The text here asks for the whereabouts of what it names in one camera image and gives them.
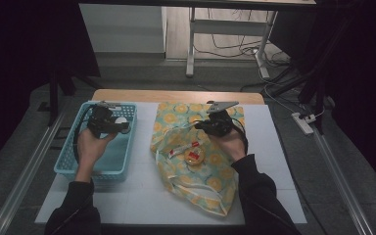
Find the power strip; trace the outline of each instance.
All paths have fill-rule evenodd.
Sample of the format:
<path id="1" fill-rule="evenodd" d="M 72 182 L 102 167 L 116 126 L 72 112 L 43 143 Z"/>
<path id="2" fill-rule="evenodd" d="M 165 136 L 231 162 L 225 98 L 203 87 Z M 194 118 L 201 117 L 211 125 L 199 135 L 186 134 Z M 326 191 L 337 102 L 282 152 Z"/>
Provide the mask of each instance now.
<path id="1" fill-rule="evenodd" d="M 293 113 L 292 118 L 295 120 L 295 122 L 298 124 L 298 126 L 301 128 L 305 135 L 312 134 L 313 129 L 309 126 L 309 124 L 307 124 L 307 122 L 303 118 L 299 118 L 300 115 L 301 114 L 299 113 Z"/>

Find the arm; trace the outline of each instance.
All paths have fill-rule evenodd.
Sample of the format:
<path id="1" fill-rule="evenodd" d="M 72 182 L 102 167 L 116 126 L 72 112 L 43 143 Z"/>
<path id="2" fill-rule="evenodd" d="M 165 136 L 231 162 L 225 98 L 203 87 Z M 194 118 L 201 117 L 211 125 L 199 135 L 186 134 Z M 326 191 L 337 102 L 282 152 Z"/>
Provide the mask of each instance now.
<path id="1" fill-rule="evenodd" d="M 232 130 L 226 136 L 209 138 L 234 161 L 232 167 L 239 173 L 239 196 L 249 234 L 300 234 L 276 198 L 274 181 L 258 172 L 255 155 L 246 156 L 240 134 Z"/>
<path id="2" fill-rule="evenodd" d="M 94 184 L 91 180 L 94 164 L 103 155 L 107 144 L 116 136 L 95 138 L 89 129 L 78 136 L 78 168 L 74 182 L 62 205 L 53 211 L 45 226 L 45 234 L 100 234 L 101 221 L 93 207 Z"/>

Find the hand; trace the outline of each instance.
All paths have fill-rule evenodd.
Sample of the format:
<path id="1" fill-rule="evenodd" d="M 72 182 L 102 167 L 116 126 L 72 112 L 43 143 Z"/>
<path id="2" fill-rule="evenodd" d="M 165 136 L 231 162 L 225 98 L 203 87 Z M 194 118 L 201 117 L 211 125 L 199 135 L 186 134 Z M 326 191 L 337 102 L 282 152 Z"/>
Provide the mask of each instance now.
<path id="1" fill-rule="evenodd" d="M 88 128 L 78 135 L 78 169 L 75 181 L 90 182 L 94 164 L 102 157 L 108 143 L 115 139 L 117 134 L 109 134 L 105 138 L 94 137 Z"/>
<path id="2" fill-rule="evenodd" d="M 234 160 L 234 162 L 246 156 L 245 146 L 241 135 L 237 130 L 232 129 L 230 133 L 217 137 L 209 135 L 212 142 L 219 146 L 219 148 Z"/>

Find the blue plastic basket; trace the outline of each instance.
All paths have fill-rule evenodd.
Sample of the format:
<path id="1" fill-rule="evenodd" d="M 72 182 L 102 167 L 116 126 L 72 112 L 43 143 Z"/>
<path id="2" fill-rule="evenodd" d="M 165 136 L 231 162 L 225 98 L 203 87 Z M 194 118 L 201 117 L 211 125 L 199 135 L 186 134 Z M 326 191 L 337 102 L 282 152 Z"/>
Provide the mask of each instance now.
<path id="1" fill-rule="evenodd" d="M 68 180 L 74 180 L 77 170 L 77 162 L 75 161 L 72 148 L 74 130 L 79 125 L 80 118 L 85 110 L 90 105 L 96 103 L 97 102 L 86 102 L 81 105 L 60 156 L 54 165 L 54 171 L 62 174 Z M 92 109 L 87 112 L 80 131 L 87 126 L 87 120 L 91 116 L 91 110 Z M 130 132 L 127 134 L 120 133 L 109 143 L 102 158 L 99 159 L 94 166 L 92 178 L 95 182 L 122 182 L 127 175 L 127 167 L 131 156 L 130 151 L 132 149 L 133 136 L 136 129 L 136 105 L 133 103 L 120 103 L 120 106 L 112 111 L 113 117 L 125 117 L 127 121 L 130 122 Z"/>

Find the cloth bundle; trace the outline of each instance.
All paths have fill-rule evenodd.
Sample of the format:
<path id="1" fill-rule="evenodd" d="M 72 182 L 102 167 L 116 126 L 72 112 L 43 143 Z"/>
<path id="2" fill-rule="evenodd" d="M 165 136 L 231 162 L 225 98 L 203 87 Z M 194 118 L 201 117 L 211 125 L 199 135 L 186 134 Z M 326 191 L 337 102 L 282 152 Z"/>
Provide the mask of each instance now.
<path id="1" fill-rule="evenodd" d="M 196 121 L 208 118 L 210 105 L 160 103 L 154 124 L 151 151 L 165 188 L 185 198 L 201 209 L 228 215 L 236 191 L 235 171 L 226 156 L 210 141 L 203 130 L 193 126 Z M 244 125 L 242 107 L 227 109 L 232 118 Z M 200 148 L 204 160 L 188 164 L 184 150 Z"/>

